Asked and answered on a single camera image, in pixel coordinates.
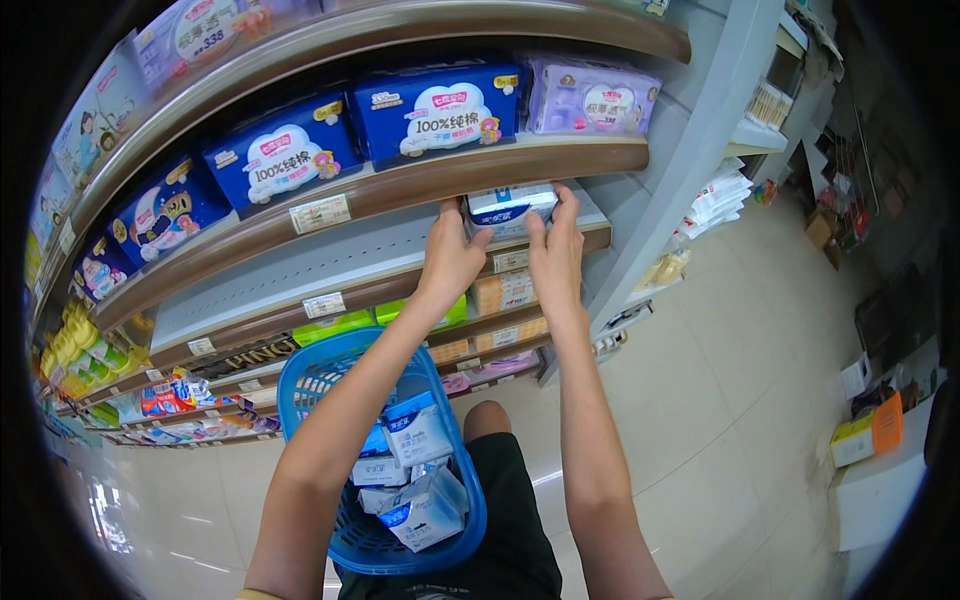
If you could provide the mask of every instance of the price label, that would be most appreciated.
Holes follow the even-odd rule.
[[[471,358],[465,360],[462,363],[457,363],[457,371],[466,371],[467,369],[476,369],[480,366],[480,357]]]
[[[513,327],[500,329],[499,331],[495,331],[492,336],[494,348],[503,348],[510,344],[516,344],[516,340],[520,336],[520,326],[514,325]]]
[[[70,217],[67,217],[63,221],[63,229],[60,230],[60,249],[64,254],[70,255],[76,240],[77,234],[73,232],[73,223],[70,222]]]
[[[252,392],[253,390],[259,390],[263,386],[260,385],[259,379],[251,379],[250,381],[241,381],[237,385],[240,386],[242,392]]]
[[[210,338],[200,338],[199,340],[187,342],[186,344],[194,356],[206,356],[217,351],[217,349],[213,347],[213,344],[210,343]]]
[[[347,309],[344,304],[344,297],[340,292],[324,294],[316,298],[309,298],[303,301],[303,310],[309,319],[317,319],[325,315],[343,312]]]
[[[493,272],[495,274],[512,271],[513,269],[522,269],[529,264],[530,251],[528,249],[493,255]]]
[[[328,228],[351,218],[347,194],[337,194],[290,209],[290,220],[294,223],[297,235]]]

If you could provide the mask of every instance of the person's left hand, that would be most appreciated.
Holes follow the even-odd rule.
[[[440,316],[460,298],[487,262],[493,231],[483,229],[467,242],[464,219],[455,199],[440,202],[440,217],[430,227],[423,273],[415,296],[435,307]]]

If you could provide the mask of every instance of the purple sanitary pad package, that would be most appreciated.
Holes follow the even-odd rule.
[[[527,131],[647,133],[663,81],[625,62],[548,55],[533,70]]]

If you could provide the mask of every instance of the knee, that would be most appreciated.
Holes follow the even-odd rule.
[[[470,409],[464,419],[464,442],[469,443],[491,433],[510,433],[510,418],[498,402],[484,400]]]

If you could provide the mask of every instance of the black shorts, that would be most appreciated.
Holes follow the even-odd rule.
[[[446,571],[415,577],[360,575],[337,567],[341,600],[417,598],[560,598],[561,575],[543,533],[537,499],[512,433],[467,444],[487,500],[487,531],[477,551]]]

